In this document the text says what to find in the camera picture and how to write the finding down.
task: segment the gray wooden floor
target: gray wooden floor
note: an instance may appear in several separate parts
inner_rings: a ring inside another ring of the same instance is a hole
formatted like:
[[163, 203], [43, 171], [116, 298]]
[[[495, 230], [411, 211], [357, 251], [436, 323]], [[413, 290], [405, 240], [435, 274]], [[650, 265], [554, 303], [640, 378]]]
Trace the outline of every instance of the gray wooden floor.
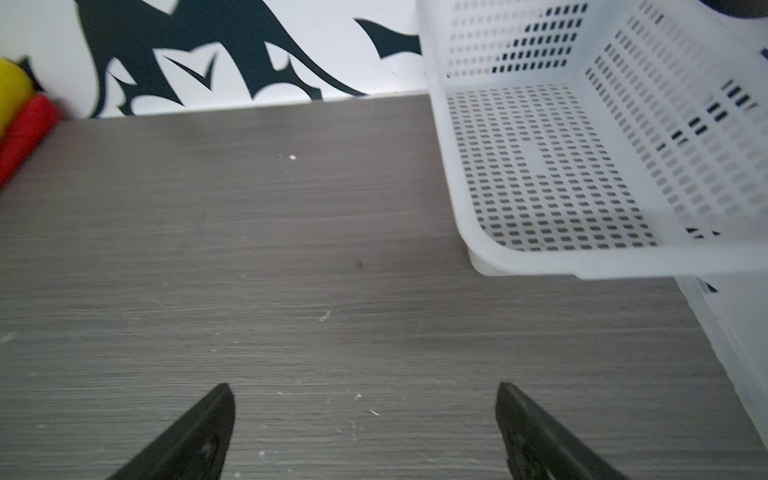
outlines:
[[224, 478], [509, 478], [501, 380], [634, 478], [768, 475], [673, 280], [472, 270], [426, 97], [71, 122], [0, 193], [0, 478], [218, 382]]

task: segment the red foam roll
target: red foam roll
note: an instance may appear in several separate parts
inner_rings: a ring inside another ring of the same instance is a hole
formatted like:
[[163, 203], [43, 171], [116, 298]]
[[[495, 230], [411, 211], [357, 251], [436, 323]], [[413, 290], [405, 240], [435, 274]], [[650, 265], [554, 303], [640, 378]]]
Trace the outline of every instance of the red foam roll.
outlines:
[[0, 140], [0, 187], [61, 119], [58, 107], [44, 95], [30, 98]]

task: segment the white plastic basket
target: white plastic basket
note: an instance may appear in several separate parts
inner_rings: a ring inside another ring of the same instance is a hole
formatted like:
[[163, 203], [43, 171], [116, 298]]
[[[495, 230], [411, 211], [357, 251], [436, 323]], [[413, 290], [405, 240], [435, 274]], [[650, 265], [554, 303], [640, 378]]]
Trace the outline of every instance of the white plastic basket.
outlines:
[[768, 61], [697, 0], [422, 0], [458, 230], [486, 275], [768, 268]]

